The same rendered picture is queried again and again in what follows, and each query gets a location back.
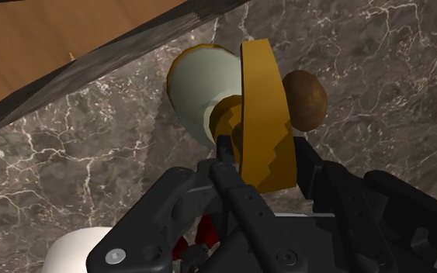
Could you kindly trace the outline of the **brown potato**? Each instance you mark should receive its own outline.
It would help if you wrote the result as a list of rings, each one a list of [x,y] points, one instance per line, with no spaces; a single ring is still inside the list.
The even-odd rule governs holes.
[[[317,129],[328,107],[327,93],[317,77],[304,70],[291,71],[283,79],[283,87],[292,127],[301,132]]]

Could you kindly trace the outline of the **white round object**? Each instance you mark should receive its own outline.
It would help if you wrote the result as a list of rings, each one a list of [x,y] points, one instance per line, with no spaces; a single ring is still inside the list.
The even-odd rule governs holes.
[[[41,273],[87,273],[88,254],[110,230],[96,226],[66,233],[49,248]]]

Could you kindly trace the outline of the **yellow bowl with pale inside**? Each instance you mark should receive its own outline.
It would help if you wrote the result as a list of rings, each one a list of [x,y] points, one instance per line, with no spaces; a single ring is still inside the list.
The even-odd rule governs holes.
[[[186,131],[213,148],[210,115],[222,99],[241,94],[241,59],[214,44],[190,47],[173,60],[166,92]]]

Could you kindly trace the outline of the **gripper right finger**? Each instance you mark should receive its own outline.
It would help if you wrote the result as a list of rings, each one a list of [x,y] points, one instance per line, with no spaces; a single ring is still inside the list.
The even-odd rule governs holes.
[[[332,213],[351,273],[437,273],[437,199],[386,171],[362,177],[293,139],[297,184]]]

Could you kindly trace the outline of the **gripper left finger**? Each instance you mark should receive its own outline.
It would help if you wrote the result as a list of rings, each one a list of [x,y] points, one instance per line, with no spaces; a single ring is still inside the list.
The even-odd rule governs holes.
[[[233,166],[231,139],[220,136],[217,158],[196,171],[174,167],[91,250],[88,273],[173,273],[172,250],[196,217],[218,214],[223,236],[202,273],[291,273],[291,243],[254,186]]]

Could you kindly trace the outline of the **red object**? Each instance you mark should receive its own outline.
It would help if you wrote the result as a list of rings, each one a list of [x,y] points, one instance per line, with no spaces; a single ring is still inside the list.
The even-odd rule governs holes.
[[[194,240],[195,244],[201,246],[201,248],[208,253],[219,241],[220,239],[213,224],[213,217],[211,215],[202,216],[197,227]],[[182,259],[183,252],[188,248],[189,244],[186,238],[180,237],[172,249],[172,260],[177,261]]]

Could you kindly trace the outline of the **yellow cup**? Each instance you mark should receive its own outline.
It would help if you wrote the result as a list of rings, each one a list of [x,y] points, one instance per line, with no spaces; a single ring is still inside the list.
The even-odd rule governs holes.
[[[245,183],[267,193],[297,185],[296,155],[285,89],[267,39],[241,44],[241,94],[210,114],[215,140],[229,135]]]

